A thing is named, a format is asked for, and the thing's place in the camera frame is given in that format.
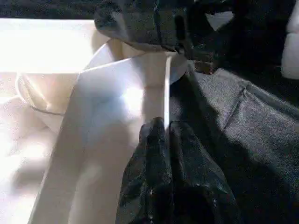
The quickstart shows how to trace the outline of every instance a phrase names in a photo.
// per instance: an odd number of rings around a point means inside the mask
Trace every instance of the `black glove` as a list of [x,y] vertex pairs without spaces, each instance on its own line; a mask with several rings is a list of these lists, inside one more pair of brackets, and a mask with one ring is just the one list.
[[142,126],[123,179],[116,224],[242,223],[219,166],[182,122]]

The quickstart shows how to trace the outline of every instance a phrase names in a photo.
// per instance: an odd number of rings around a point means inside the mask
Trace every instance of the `black fabric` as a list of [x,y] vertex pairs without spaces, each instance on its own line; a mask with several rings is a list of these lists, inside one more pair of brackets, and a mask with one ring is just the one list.
[[168,138],[156,118],[139,139],[123,174],[115,223],[243,223],[222,170],[187,124],[171,122]]
[[0,17],[93,19],[99,0],[0,0]]
[[292,102],[223,69],[214,76],[190,70],[171,86],[171,120],[194,129],[245,223],[298,223],[299,110]]

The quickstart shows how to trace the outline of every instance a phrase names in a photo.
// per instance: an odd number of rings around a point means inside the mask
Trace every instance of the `white object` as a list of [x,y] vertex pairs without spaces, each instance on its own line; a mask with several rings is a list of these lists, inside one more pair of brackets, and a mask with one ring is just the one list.
[[[109,39],[92,20],[0,19],[0,28],[0,76],[18,75],[24,102],[61,115],[78,74]],[[34,113],[58,133],[62,116]]]
[[171,68],[179,67],[171,60],[147,53],[80,74],[31,224],[115,222],[122,174],[141,126],[164,117],[168,127]]
[[299,79],[299,0],[289,19],[287,32],[281,72],[285,78]]

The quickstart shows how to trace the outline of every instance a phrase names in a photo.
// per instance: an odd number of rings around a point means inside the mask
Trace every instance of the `white surface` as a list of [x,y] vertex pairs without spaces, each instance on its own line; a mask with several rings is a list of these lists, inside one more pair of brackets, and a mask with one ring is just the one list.
[[281,70],[285,78],[299,79],[299,33],[290,33],[285,39]]
[[78,73],[108,39],[93,20],[0,19],[0,28],[6,72]]
[[299,33],[299,0],[297,0],[292,15],[289,19],[287,31],[289,33]]
[[287,31],[289,34],[285,39],[281,72],[285,78],[299,79],[299,0],[289,19]]
[[25,138],[0,137],[0,222],[26,224],[56,135],[44,128]]
[[114,223],[141,125],[164,117],[165,62],[165,53],[146,54],[80,75],[32,224]]
[[64,113],[78,73],[108,38],[92,20],[0,19],[0,29],[0,223],[26,224],[62,120],[28,104]]

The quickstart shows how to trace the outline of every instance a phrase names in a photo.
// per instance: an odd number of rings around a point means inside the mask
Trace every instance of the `dark cloth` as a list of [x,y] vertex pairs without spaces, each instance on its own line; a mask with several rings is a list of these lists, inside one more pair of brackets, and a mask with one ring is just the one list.
[[269,85],[263,73],[260,79],[246,73],[238,75],[268,91],[227,70],[213,76],[190,70],[171,86],[171,120],[193,128],[222,169],[245,223],[297,223],[299,110],[298,97],[288,94],[299,85],[282,78]]

